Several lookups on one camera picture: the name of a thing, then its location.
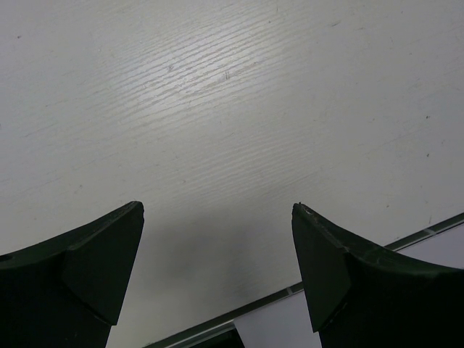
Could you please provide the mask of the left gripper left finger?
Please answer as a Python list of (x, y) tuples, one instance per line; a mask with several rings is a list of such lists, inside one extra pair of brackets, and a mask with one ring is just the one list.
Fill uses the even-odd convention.
[(86, 225), (1, 256), (2, 347), (105, 347), (144, 227), (129, 202)]

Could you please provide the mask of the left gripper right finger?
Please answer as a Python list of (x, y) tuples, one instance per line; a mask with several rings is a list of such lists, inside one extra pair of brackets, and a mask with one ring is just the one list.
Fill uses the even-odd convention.
[(386, 249), (293, 206), (294, 246), (323, 347), (461, 347), (463, 271)]

